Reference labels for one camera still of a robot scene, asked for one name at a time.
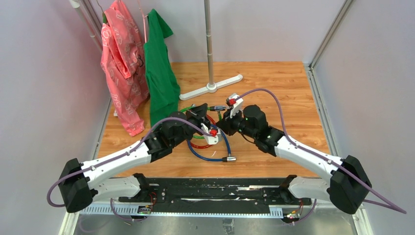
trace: pink patterned garment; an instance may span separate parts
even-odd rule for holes
[[[128,134],[135,136],[144,130],[136,108],[148,97],[141,36],[122,1],[114,1],[105,16],[108,23],[101,30],[101,67],[118,118]]]

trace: hanging clothes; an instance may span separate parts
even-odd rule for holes
[[[148,41],[144,44],[145,78],[150,91],[150,123],[168,117],[179,107],[180,87],[171,69],[164,39],[173,31],[154,9],[148,13]]]
[[[101,30],[101,67],[118,118],[128,134],[135,136],[144,130],[144,121],[136,108],[149,93],[141,36],[122,1],[114,1],[105,16],[108,23],[104,23]]]

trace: gray floor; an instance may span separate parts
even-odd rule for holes
[[[337,209],[316,209],[310,217],[294,227],[282,226],[280,219],[223,219],[195,217],[153,216],[132,225],[112,215],[83,215],[84,230],[94,230],[109,221],[94,233],[85,233],[79,229],[76,235],[296,235],[296,234],[336,234],[356,235],[353,218]]]

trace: white stand foot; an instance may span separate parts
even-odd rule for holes
[[[188,100],[188,99],[192,99],[196,96],[200,96],[202,94],[206,94],[206,93],[214,93],[215,91],[217,91],[219,88],[225,87],[225,86],[229,86],[233,83],[237,83],[240,80],[242,80],[243,76],[241,74],[238,74],[235,77],[231,77],[228,78],[226,80],[220,81],[220,82],[216,82],[213,84],[213,86],[209,85],[209,83],[202,88],[199,88],[197,90],[194,90],[192,92],[187,92],[186,94],[181,94],[179,96],[179,98],[181,100]]]

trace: black wire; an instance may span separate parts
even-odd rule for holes
[[[253,141],[250,141],[249,139],[247,139],[245,136],[244,136],[244,134],[242,134],[241,133],[241,135],[242,135],[242,138],[244,138],[246,141],[248,141],[249,143],[253,143],[253,144],[255,144]]]

